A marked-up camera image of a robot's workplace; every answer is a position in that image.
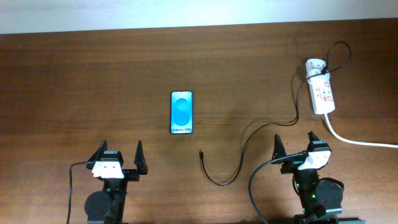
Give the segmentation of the blue Samsung Galaxy smartphone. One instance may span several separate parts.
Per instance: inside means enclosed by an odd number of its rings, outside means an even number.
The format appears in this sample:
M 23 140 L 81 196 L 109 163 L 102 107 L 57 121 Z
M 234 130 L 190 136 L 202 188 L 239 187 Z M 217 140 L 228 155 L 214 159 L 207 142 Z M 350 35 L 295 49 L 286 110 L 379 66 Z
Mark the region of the blue Samsung Galaxy smartphone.
M 173 91 L 170 109 L 170 132 L 172 134 L 192 134 L 193 93 L 191 91 Z

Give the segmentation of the white USB charger adapter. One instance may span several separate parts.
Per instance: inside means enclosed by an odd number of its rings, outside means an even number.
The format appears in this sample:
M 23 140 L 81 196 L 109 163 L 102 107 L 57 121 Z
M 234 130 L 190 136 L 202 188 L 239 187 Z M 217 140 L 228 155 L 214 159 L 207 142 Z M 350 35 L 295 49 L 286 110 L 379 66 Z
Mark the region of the white USB charger adapter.
M 308 59 L 305 63 L 307 78 L 320 74 L 325 66 L 326 62 L 322 59 L 319 58 Z

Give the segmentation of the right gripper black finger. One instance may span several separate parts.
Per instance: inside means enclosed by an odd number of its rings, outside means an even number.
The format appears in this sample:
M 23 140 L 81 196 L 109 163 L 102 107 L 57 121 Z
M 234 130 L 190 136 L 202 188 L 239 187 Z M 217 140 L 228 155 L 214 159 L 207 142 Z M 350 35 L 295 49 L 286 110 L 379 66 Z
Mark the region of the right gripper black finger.
M 286 151 L 279 134 L 274 136 L 274 150 L 272 153 L 272 164 L 281 164 L 286 160 Z
M 308 133 L 309 144 L 307 146 L 308 151 L 316 151 L 319 148 L 326 147 L 326 142 L 320 140 L 313 131 Z

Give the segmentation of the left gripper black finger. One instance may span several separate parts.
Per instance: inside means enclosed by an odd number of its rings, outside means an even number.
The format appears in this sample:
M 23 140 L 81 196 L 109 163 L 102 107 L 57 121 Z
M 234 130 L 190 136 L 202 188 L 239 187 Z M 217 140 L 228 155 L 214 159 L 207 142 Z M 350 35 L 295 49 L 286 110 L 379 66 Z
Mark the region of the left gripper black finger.
M 142 141 L 138 140 L 134 164 L 139 174 L 148 174 L 148 166 L 144 157 Z
M 89 162 L 99 161 L 105 150 L 107 150 L 107 142 L 106 142 L 106 140 L 103 140 L 102 143 L 100 144 L 99 148 L 89 158 Z

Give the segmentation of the white power strip red switches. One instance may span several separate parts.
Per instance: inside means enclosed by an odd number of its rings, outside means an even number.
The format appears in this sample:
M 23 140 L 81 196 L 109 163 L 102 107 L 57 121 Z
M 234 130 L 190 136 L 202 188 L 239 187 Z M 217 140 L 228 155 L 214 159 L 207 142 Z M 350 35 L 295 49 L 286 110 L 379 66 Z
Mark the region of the white power strip red switches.
M 314 74 L 308 80 L 313 111 L 315 114 L 328 114 L 335 110 L 335 101 L 328 75 Z

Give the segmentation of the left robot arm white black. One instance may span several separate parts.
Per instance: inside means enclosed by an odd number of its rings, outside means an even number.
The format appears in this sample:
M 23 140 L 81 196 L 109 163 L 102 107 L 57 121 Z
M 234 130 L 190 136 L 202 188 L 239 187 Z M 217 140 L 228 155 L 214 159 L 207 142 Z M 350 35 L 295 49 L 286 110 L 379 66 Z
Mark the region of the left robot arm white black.
M 107 150 L 103 141 L 88 159 L 86 168 L 93 177 L 103 182 L 103 189 L 88 196 L 85 213 L 88 223 L 120 224 L 123 222 L 127 184 L 138 182 L 140 176 L 148 173 L 142 141 L 138 141 L 134 157 L 135 169 L 123 169 L 123 155 L 120 151 Z

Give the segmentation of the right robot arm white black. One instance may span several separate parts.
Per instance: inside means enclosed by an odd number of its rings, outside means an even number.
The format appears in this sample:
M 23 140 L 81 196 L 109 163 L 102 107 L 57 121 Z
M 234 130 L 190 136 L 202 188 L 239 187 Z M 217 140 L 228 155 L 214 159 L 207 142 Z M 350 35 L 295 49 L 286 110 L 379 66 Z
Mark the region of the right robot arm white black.
M 294 223 L 338 223 L 343 209 L 344 184 L 339 180 L 320 178 L 318 171 L 328 164 L 331 149 L 314 132 L 308 133 L 307 149 L 287 155 L 278 134 L 274 137 L 272 163 L 280 164 L 281 174 L 292 174 L 292 183 L 300 198 L 303 213 L 293 217 Z

